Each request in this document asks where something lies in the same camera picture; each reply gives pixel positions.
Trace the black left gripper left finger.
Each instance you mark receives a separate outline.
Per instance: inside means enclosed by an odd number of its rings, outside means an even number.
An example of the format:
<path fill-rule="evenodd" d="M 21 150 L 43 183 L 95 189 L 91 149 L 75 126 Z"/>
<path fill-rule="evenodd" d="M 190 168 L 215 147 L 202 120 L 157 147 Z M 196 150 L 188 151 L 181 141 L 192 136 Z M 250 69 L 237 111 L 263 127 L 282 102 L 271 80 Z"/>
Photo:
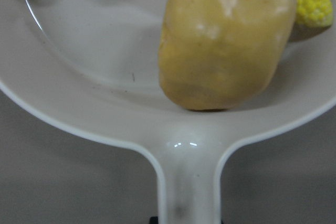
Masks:
<path fill-rule="evenodd" d="M 152 216 L 149 218 L 149 224 L 159 224 L 158 216 Z"/>

